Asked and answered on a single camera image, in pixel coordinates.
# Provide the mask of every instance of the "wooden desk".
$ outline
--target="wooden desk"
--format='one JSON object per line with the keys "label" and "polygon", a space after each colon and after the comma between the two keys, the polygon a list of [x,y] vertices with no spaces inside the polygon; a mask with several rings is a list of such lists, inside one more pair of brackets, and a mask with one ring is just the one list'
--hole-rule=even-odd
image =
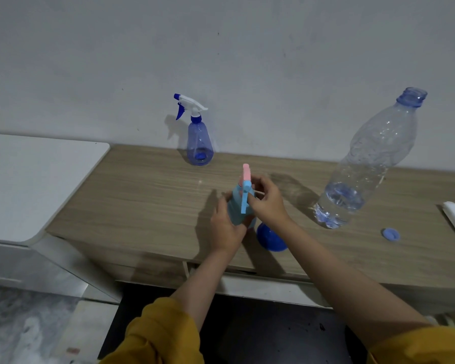
{"label": "wooden desk", "polygon": [[[133,260],[136,267],[151,254],[200,262],[214,204],[236,184],[243,163],[278,184],[288,213],[307,232],[376,281],[455,289],[455,231],[438,208],[455,202],[455,172],[393,168],[349,225],[328,230],[310,217],[334,163],[216,153],[197,167],[177,150],[114,146],[48,231],[113,269]],[[386,227],[397,229],[401,241],[386,241],[380,234]],[[307,279],[290,251],[265,251],[254,235],[231,267]]]}

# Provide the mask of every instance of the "white tabletop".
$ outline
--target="white tabletop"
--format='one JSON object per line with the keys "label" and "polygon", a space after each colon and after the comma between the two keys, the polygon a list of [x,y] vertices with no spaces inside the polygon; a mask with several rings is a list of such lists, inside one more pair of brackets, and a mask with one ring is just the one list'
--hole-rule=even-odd
{"label": "white tabletop", "polygon": [[0,242],[32,244],[109,144],[0,134]]}

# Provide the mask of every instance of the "spray bottle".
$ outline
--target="spray bottle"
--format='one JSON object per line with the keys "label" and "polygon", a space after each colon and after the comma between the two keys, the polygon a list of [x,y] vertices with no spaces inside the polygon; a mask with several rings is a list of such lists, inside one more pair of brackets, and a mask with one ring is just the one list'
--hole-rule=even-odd
{"label": "spray bottle", "polygon": [[[251,187],[251,170],[248,164],[243,165],[243,174],[239,178],[239,183],[232,190],[232,198],[227,204],[227,213],[234,226],[240,225],[244,218],[253,214],[252,208],[248,204],[248,193],[255,195]],[[255,227],[256,219],[253,219],[249,228]]]}
{"label": "spray bottle", "polygon": [[202,122],[201,111],[207,111],[207,107],[202,106],[192,98],[174,94],[178,101],[178,114],[176,120],[184,114],[185,110],[191,112],[191,123],[188,129],[187,138],[187,158],[195,166],[207,165],[214,155],[211,139],[207,132],[206,125]]}

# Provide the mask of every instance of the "person's right hand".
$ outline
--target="person's right hand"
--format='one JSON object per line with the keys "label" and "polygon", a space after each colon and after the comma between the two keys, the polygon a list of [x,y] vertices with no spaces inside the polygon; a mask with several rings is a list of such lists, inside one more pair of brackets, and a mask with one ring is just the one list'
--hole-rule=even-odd
{"label": "person's right hand", "polygon": [[268,177],[251,175],[251,183],[256,191],[264,193],[262,199],[257,199],[248,194],[248,204],[255,212],[257,218],[271,229],[290,220],[290,216],[283,205],[283,197],[280,190]]}

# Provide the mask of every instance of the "mustard yellow shirt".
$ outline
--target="mustard yellow shirt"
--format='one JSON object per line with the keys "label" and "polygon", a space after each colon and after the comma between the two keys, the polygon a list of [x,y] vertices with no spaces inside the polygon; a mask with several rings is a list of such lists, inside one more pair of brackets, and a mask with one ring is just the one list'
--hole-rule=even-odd
{"label": "mustard yellow shirt", "polygon": [[[200,364],[194,320],[171,298],[147,305],[127,327],[125,340],[100,364]],[[368,364],[455,364],[455,328],[428,327],[374,345]]]}

